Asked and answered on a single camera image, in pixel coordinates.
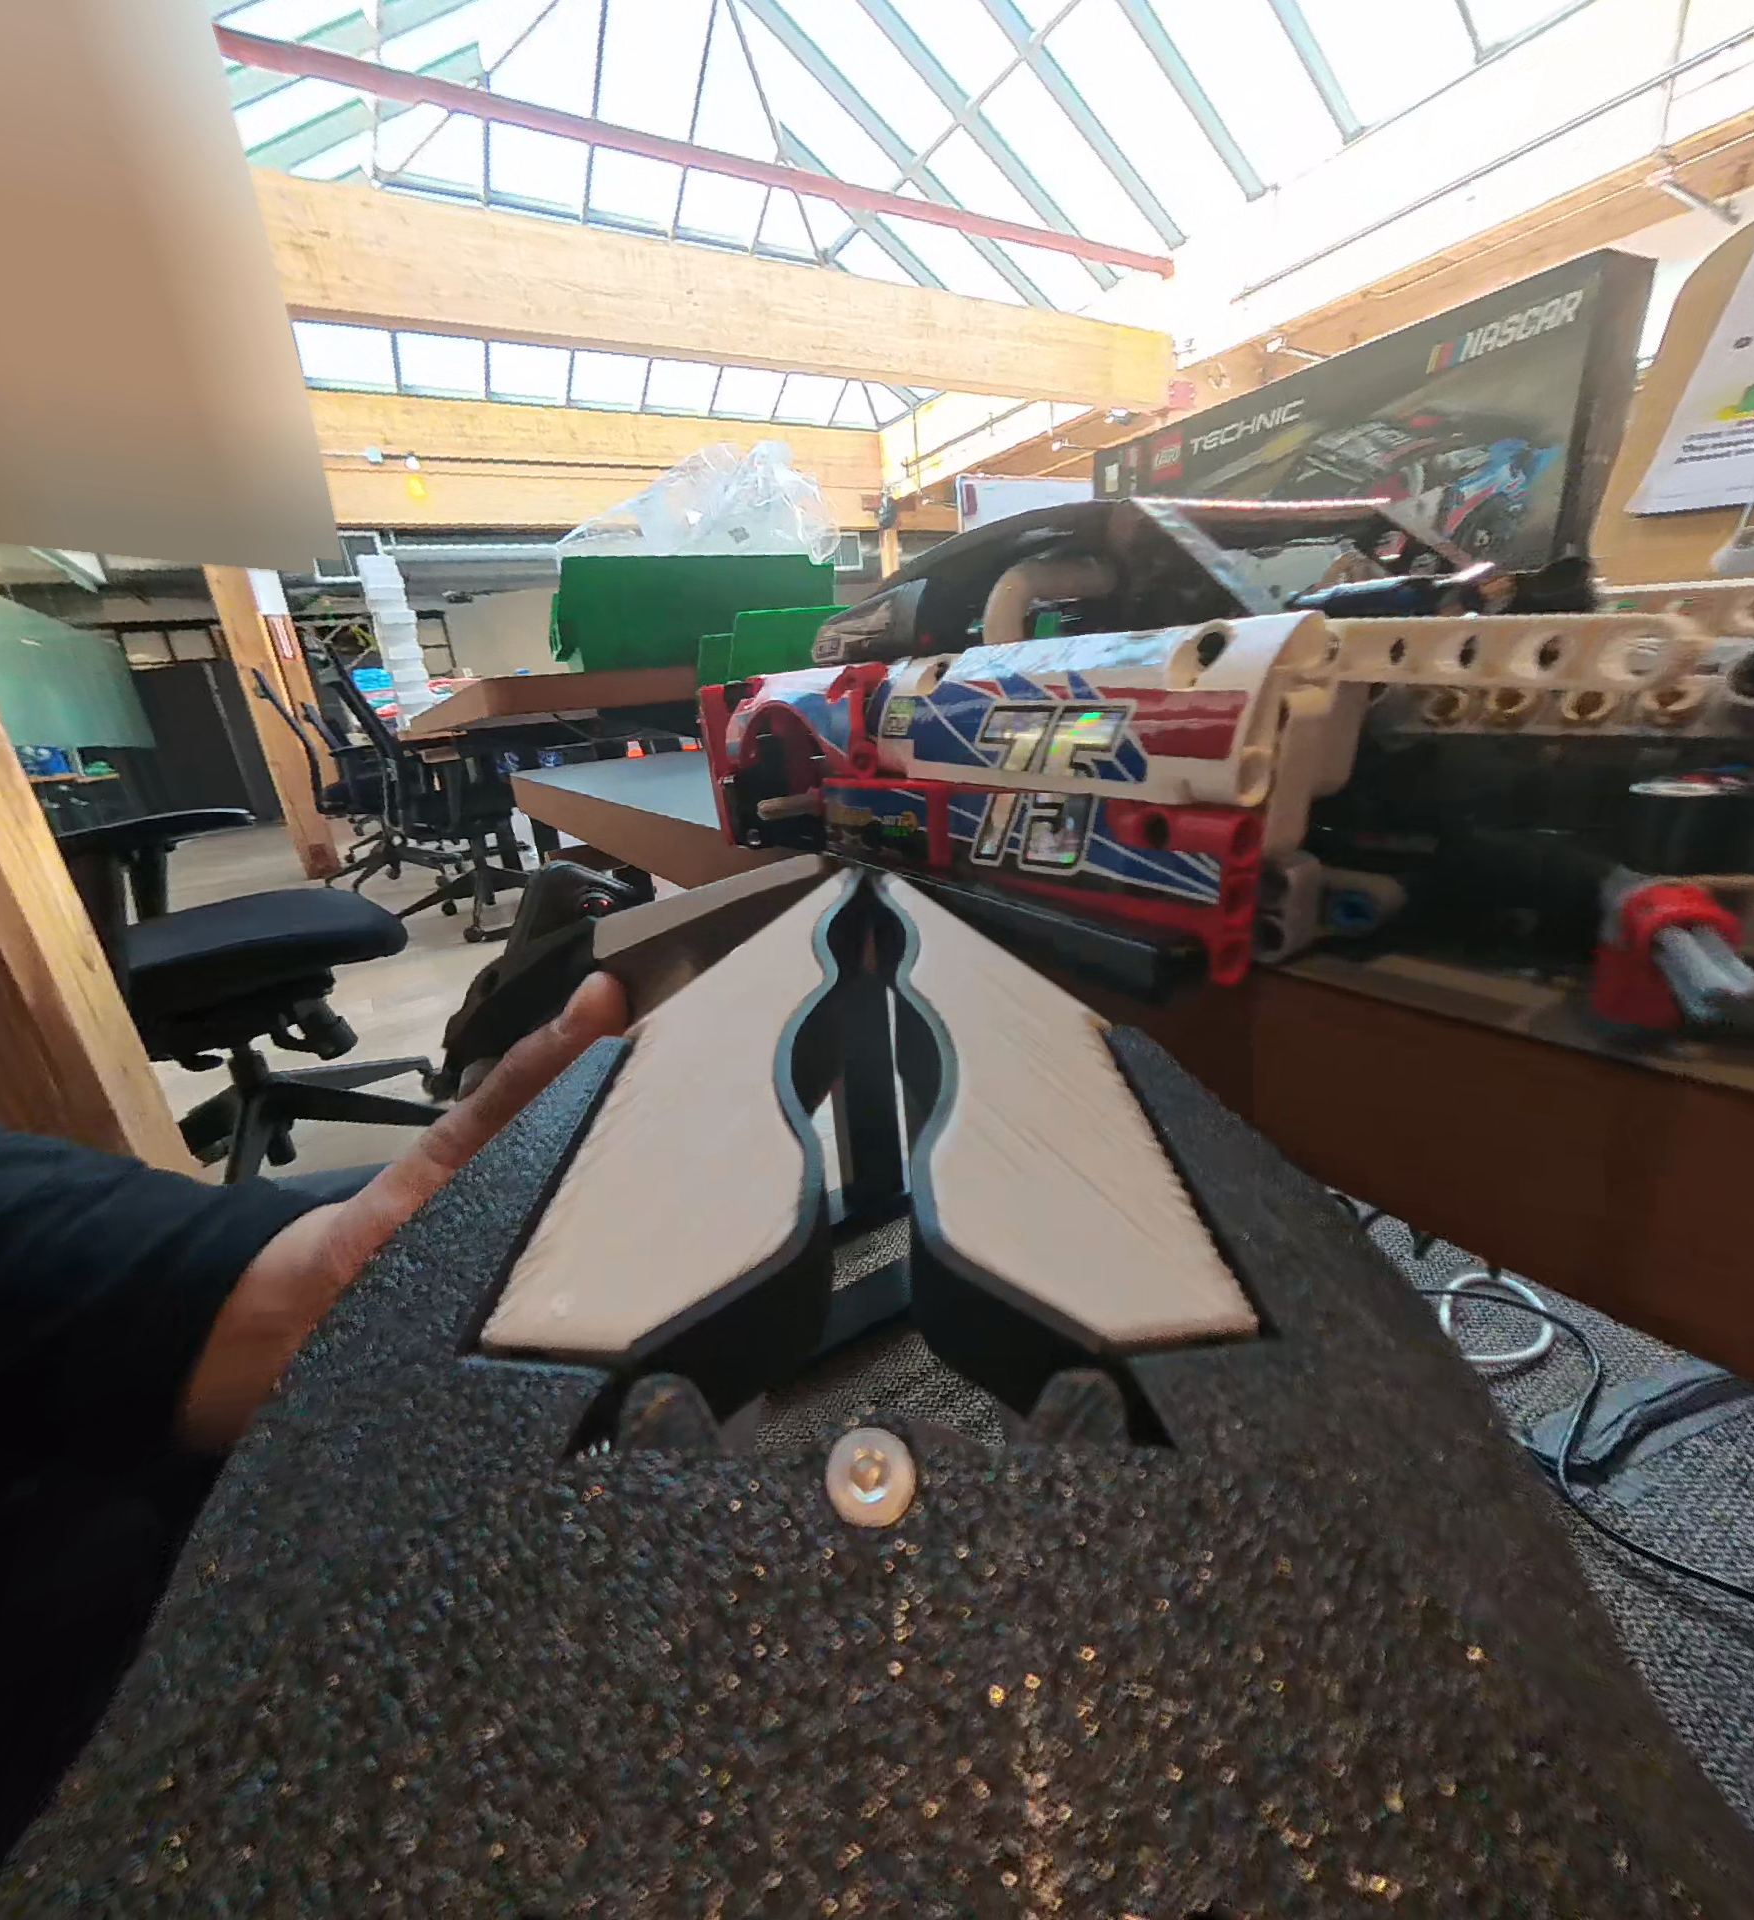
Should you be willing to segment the grey desk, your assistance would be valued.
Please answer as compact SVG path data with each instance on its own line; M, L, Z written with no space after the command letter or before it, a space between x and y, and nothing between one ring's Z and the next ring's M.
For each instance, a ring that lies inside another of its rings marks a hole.
M515 788L535 827L683 889L771 859L721 838L700 754ZM828 1092L885 1193L912 1158L895 1000L885 970L840 966ZM1178 988L1136 1017L1304 1174L1754 1382L1752 1047L1621 1050L1564 995L1396 958ZM1184 1180L1224 1255L1224 1150ZM1251 1294L1251 1255L1228 1265Z

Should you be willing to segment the small green bin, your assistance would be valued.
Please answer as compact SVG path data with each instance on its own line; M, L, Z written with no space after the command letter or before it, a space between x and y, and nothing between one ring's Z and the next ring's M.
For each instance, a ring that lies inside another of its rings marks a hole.
M730 629L699 639L699 687L811 667L817 631L838 612L847 607L737 612Z

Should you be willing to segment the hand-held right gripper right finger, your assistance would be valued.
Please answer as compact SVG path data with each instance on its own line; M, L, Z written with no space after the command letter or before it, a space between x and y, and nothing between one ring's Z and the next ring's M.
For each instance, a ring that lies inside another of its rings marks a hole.
M924 889L874 879L912 1126L914 1318L1015 1413L1060 1374L1258 1335L1092 1006Z

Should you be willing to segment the black office chair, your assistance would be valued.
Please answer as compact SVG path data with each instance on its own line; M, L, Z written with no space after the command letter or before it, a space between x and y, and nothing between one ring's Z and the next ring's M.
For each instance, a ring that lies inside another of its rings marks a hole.
M354 747L370 747L384 780L390 865L370 876L400 879L407 868L437 876L431 892L395 913L467 913L467 943L505 939L506 926L495 922L495 908L531 884L506 778L487 754L424 750L400 737L330 650L304 643L304 661L320 694L313 704Z
M351 892L361 892L370 875L390 865L384 780L370 747L351 744L341 733L336 733L320 704L304 700L299 707L303 715L293 715L266 684L266 673L259 667L252 668L252 680L257 687L257 698L293 733L297 744L303 747L303 754L311 767L317 811L327 822L348 822L356 832L351 851L341 857L341 875L330 876L327 885L348 879Z
M424 1057L297 1074L266 1066L259 1039L323 1063L354 1050L356 1030L330 1006L336 970L395 958L410 936L388 908L323 885L170 908L169 855L239 827L252 811L182 808L55 835L145 1054L230 1072L226 1092L179 1120L193 1158L222 1164L226 1181L289 1164L297 1121L437 1120L431 1103L368 1092L400 1074L431 1080Z

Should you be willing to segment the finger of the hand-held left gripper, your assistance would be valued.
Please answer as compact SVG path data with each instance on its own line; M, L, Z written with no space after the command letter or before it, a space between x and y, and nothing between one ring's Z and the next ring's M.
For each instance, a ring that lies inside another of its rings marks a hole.
M625 986L625 1039L834 1043L828 929L847 885L831 864L774 864L602 922L595 966Z

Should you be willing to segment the green board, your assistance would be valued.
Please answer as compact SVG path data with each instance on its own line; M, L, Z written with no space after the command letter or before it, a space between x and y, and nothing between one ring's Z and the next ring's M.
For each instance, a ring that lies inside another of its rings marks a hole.
M155 750L116 639L79 631L4 594L0 725L20 750Z

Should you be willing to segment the stack of white containers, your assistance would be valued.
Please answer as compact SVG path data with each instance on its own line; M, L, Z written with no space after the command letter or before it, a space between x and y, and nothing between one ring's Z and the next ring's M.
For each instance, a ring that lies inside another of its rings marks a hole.
M410 607L410 589L404 587L395 557L380 550L361 552L356 557L356 574L374 619L380 659L390 676L390 693L400 713L395 728L404 733L437 704L420 614Z

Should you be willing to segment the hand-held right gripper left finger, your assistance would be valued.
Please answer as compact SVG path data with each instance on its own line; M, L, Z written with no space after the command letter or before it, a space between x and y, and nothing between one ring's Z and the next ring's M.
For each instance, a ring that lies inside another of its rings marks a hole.
M831 1311L811 1110L840 1057L860 884L817 876L650 1009L482 1327L482 1355L690 1379L721 1419L814 1352Z

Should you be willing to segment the person's left forearm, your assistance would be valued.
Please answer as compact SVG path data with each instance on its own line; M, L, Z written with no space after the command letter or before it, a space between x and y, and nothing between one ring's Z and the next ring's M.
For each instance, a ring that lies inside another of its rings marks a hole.
M199 1186L0 1129L0 1858L145 1636L217 1452L179 1431L217 1312L368 1171Z

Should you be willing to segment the large green bin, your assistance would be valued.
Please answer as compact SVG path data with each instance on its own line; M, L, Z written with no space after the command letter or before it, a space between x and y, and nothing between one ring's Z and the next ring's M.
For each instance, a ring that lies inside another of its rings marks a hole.
M744 609L834 602L834 563L810 556L569 556L553 594L553 659L581 673L686 667Z

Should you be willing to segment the black toy car box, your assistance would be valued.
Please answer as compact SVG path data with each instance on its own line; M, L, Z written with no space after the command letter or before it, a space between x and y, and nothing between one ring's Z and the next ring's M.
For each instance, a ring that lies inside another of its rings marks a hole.
M1586 556L1655 261L1596 251L1094 459L1094 496L1374 496L1513 566Z

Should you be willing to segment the wooden post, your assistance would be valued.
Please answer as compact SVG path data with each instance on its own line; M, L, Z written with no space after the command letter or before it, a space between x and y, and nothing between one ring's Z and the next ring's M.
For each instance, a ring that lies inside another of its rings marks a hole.
M0 1121L179 1174L193 1171L4 725Z

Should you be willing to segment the person's left hand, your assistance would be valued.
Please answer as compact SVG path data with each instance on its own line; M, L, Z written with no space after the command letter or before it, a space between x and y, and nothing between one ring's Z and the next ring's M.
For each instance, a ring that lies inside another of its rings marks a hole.
M518 1039L407 1153L361 1191L299 1214L270 1237L239 1272L193 1362L179 1401L182 1445L227 1452L361 1267L535 1094L595 1043L625 1035L627 1017L625 986L603 970L590 973L555 1020Z

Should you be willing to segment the cardboard sheet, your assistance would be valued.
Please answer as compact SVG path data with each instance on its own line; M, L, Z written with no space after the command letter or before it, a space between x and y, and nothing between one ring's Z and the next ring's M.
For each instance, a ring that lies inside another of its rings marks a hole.
M1593 546L1611 587L1754 577L1754 227L1677 292Z

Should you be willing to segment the wooden desk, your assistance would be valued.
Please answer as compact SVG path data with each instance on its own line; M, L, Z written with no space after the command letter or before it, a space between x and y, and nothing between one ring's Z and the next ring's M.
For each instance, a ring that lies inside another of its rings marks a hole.
M553 715L603 715L636 710L677 710L699 704L692 663L629 667L606 673L494 676L461 684L454 694L417 715L400 737L424 741L469 733L489 724L515 724Z

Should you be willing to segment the brick-built toy race car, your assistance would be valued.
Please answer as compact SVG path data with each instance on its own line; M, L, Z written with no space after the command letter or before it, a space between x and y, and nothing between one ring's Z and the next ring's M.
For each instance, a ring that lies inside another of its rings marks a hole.
M1754 1035L1752 582L1607 597L1371 496L1067 505L699 710L731 847L1139 986L1408 948L1561 976L1611 1035Z

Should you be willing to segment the clear plastic bag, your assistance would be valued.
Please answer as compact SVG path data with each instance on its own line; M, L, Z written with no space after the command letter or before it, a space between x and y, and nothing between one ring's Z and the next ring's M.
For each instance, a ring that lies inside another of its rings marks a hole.
M834 560L840 525L793 445L706 445L555 543L576 557L787 557Z

